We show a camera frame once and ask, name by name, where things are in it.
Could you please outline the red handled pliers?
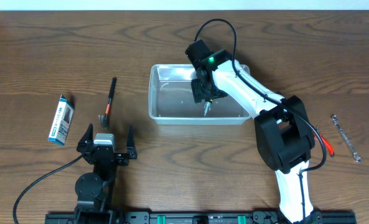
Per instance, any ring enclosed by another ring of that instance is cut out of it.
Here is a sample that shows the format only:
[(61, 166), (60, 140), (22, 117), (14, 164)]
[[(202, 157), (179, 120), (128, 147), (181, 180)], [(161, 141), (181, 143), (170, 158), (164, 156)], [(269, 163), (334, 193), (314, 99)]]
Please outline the red handled pliers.
[(326, 140), (325, 137), (323, 137), (323, 135), (320, 132), (319, 126), (315, 127), (315, 130), (317, 131), (317, 133), (319, 134), (322, 142), (324, 143), (324, 147), (325, 147), (325, 151), (326, 153), (330, 156), (330, 157), (334, 157), (335, 153), (334, 153), (334, 148), (331, 145), (331, 143), (328, 142), (328, 140)]

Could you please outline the silver combination wrench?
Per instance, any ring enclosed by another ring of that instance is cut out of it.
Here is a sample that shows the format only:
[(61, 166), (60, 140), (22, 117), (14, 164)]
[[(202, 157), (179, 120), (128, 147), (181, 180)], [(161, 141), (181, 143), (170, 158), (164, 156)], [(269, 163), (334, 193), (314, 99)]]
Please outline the silver combination wrench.
[(349, 140), (349, 138), (345, 134), (345, 131), (340, 126), (337, 115), (333, 114), (330, 118), (333, 121), (334, 126), (337, 128), (339, 134), (341, 135), (343, 140), (346, 142), (348, 148), (351, 150), (352, 156), (353, 156), (353, 159), (355, 160), (355, 162), (361, 163), (362, 158), (359, 156), (358, 151), (355, 149), (354, 145), (351, 143), (351, 141)]

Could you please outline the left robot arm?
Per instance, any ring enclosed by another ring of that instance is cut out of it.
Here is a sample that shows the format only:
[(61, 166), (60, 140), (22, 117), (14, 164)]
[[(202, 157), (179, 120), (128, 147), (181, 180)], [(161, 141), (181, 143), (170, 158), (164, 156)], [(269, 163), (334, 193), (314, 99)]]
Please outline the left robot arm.
[(127, 166), (138, 154), (133, 129), (129, 128), (126, 152), (115, 152), (113, 134), (93, 134), (90, 124), (79, 140), (77, 151), (93, 166), (93, 171), (83, 174), (75, 184), (78, 197), (74, 210), (74, 224), (124, 223), (123, 212), (112, 206), (116, 172), (119, 166)]

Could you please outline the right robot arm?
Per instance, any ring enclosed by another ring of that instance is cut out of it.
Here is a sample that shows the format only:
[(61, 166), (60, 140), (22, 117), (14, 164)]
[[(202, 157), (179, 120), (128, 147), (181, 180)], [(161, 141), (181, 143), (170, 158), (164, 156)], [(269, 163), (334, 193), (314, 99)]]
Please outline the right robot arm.
[(196, 40), (185, 51), (195, 69), (193, 98), (208, 113), (214, 100), (232, 97), (254, 119), (260, 156), (275, 171), (280, 212), (290, 223), (307, 223), (314, 211), (309, 199), (307, 168), (314, 135), (303, 102), (268, 90), (246, 72), (226, 50), (210, 51)]

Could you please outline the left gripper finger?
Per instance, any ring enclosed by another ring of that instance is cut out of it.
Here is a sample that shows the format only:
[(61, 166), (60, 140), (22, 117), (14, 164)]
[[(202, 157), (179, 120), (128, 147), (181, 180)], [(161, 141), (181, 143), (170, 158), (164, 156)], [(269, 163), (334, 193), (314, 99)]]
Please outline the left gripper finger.
[(78, 142), (78, 147), (85, 147), (87, 144), (93, 142), (93, 125), (90, 123), (85, 134)]
[(135, 153), (136, 152), (136, 146), (134, 142), (134, 135), (133, 135), (133, 127), (130, 126), (128, 130), (128, 138), (126, 141), (126, 148), (128, 150), (128, 153)]

